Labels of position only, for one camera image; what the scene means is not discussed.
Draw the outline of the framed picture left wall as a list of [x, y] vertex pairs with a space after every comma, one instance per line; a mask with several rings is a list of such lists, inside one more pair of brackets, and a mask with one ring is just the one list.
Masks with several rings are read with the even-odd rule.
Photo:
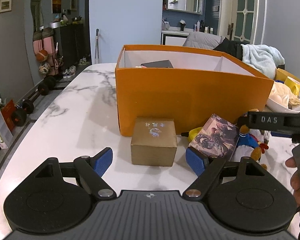
[[12, 0], [0, 0], [0, 13], [12, 11]]

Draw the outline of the dark flat box inside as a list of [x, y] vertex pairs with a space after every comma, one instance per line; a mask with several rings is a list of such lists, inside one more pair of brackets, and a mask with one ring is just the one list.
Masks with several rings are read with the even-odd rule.
[[173, 68], [170, 60], [142, 63], [141, 66], [146, 68]]

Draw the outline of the yellow mug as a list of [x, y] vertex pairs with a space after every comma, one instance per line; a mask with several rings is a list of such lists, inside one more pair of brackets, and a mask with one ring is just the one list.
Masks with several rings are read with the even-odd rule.
[[296, 79], [288, 76], [286, 79], [285, 79], [285, 82], [284, 84], [290, 88], [291, 92], [298, 96], [299, 93], [300, 93], [300, 82], [297, 81]]

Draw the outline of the illustrated card box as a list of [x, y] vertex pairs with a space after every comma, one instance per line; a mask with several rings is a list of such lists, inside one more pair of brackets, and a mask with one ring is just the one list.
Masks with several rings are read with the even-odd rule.
[[207, 157], [221, 157], [230, 160], [235, 151], [238, 137], [239, 129], [234, 124], [213, 114], [191, 140], [189, 147]]

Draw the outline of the small gold cardboard box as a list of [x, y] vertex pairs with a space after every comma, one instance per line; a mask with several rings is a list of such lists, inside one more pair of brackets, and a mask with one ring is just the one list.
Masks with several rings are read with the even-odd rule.
[[174, 120], [138, 117], [130, 143], [132, 164], [171, 167], [177, 144]]

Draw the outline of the rooster plush toy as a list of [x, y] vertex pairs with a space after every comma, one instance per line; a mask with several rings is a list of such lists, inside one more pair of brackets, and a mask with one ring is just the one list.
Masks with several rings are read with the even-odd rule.
[[267, 165], [260, 163], [260, 160], [262, 155], [269, 149], [270, 132], [262, 129], [249, 128], [247, 126], [247, 116], [248, 114], [244, 113], [238, 119], [237, 126], [239, 127], [239, 136], [231, 161], [239, 162], [243, 157], [250, 157], [267, 170]]

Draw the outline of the yellow tape measure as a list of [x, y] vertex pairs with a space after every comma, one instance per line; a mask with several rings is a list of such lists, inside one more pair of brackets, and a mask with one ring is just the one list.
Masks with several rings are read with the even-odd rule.
[[181, 136], [187, 137], [188, 141], [191, 142], [198, 135], [198, 133], [201, 131], [201, 129], [202, 129], [201, 127], [194, 128], [194, 129], [190, 130], [189, 132], [181, 133]]

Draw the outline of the green panelled door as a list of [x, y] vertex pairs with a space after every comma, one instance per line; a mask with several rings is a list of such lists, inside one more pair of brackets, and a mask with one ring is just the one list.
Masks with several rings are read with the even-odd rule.
[[232, 0], [230, 40], [253, 44], [256, 36], [258, 0]]

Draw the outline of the black dumbbell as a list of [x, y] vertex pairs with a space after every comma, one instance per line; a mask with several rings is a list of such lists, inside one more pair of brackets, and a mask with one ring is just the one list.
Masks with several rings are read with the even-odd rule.
[[11, 118], [13, 123], [21, 127], [25, 124], [27, 116], [34, 111], [34, 104], [32, 100], [25, 99], [22, 101], [21, 105], [15, 109], [12, 113]]

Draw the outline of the large orange cardboard box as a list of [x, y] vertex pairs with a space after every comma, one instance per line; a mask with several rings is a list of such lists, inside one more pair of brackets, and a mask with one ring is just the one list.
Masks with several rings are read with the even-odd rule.
[[[173, 68], [142, 63], [170, 60]], [[236, 123], [264, 109], [274, 81], [235, 57], [200, 48], [130, 44], [115, 67], [121, 135], [130, 137], [138, 117], [173, 119], [177, 133], [203, 126], [217, 114]]]

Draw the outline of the light blue fluffy towel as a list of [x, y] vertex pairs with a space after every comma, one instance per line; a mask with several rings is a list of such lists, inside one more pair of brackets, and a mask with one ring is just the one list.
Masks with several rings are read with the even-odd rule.
[[280, 51], [265, 44], [242, 44], [242, 61], [270, 79], [274, 79], [278, 66], [285, 65]]

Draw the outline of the basketball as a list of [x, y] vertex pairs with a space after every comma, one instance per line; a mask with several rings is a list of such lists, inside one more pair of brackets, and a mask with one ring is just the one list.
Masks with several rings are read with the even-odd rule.
[[45, 62], [48, 58], [49, 54], [46, 50], [42, 49], [40, 51], [38, 51], [38, 53], [36, 54], [36, 60], [38, 62]]

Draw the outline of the grey padded jacket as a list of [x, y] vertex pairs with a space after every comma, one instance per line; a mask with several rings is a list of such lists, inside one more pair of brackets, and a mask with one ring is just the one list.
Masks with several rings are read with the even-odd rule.
[[183, 44], [183, 47], [213, 50], [218, 45], [220, 45], [224, 39], [224, 36], [218, 36], [197, 31], [189, 33], [188, 37], [186, 38]]

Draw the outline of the black jacket on chair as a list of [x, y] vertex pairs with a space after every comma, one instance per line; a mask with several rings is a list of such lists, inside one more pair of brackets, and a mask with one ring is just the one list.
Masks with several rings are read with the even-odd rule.
[[239, 60], [243, 59], [243, 45], [247, 43], [240, 42], [240, 41], [231, 41], [225, 38], [216, 48], [213, 50], [220, 51], [223, 53], [227, 53]]

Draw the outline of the white bowl of buns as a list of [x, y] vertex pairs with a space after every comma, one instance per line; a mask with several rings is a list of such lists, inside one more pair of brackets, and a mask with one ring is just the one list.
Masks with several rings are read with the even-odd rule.
[[300, 113], [300, 99], [287, 85], [280, 82], [273, 83], [266, 105], [277, 113]]

